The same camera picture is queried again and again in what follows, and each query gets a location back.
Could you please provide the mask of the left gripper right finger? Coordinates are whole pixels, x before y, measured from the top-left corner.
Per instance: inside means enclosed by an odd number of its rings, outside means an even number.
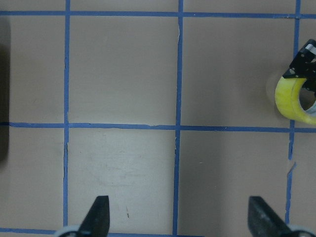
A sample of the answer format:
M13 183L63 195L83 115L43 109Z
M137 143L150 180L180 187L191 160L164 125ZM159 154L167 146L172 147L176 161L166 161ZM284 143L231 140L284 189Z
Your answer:
M253 237L287 237L292 231L260 196L248 199L248 228Z

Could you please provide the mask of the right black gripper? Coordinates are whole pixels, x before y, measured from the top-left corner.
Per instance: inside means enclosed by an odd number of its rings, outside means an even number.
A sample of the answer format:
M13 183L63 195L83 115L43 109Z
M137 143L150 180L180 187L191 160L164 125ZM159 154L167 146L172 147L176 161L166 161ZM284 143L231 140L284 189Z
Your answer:
M282 75L284 78L306 78L303 88L316 96L316 41L309 39Z

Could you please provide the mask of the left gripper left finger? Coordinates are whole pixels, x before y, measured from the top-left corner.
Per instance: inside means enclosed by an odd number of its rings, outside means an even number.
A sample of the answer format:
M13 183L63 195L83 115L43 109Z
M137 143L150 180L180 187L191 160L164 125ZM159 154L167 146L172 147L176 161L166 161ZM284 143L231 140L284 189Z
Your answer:
M79 226L79 237L106 237L110 228L108 196L98 196Z

